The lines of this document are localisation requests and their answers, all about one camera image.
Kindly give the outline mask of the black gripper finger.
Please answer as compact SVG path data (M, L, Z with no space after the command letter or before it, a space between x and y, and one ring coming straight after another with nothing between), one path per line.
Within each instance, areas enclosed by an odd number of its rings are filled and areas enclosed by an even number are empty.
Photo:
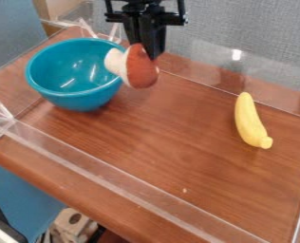
M155 60L165 51L166 26L150 15L141 16L139 37L150 59Z
M129 38L129 42L131 44L141 42L139 37L139 25L138 25L138 18L135 16L125 16L123 17L123 26L126 35Z

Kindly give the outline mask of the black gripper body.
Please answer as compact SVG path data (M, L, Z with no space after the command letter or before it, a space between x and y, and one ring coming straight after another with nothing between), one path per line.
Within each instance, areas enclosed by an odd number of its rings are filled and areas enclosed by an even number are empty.
M138 19L149 16L159 24L182 26L187 23L186 2L173 0L177 3L177 11L166 11L162 2L167 0L105 0L106 21L122 23L129 17Z

